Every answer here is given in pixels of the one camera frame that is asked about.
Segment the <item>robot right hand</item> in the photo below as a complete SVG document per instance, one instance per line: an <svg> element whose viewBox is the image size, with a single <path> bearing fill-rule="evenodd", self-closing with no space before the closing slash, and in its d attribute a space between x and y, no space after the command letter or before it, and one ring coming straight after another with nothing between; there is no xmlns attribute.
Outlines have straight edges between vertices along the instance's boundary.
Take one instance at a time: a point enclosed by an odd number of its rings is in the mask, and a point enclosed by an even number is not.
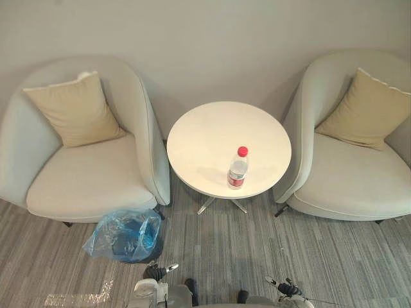
<svg viewBox="0 0 411 308"><path fill-rule="evenodd" d="M286 282L278 283L272 277L266 276L265 280L277 288L283 295L291 298L293 295L302 296L302 291L293 283L290 278L286 278Z"/></svg>

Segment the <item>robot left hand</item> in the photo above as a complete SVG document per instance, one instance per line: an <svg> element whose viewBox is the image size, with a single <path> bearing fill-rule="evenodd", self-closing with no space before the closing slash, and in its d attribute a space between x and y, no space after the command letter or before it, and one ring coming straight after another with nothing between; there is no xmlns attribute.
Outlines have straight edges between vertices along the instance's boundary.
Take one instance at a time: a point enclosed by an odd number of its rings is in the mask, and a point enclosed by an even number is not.
<svg viewBox="0 0 411 308"><path fill-rule="evenodd" d="M158 282L169 272L176 270L178 267L178 263L174 263L166 267L160 267L156 261L151 261L143 272L143 278L154 279Z"/></svg>

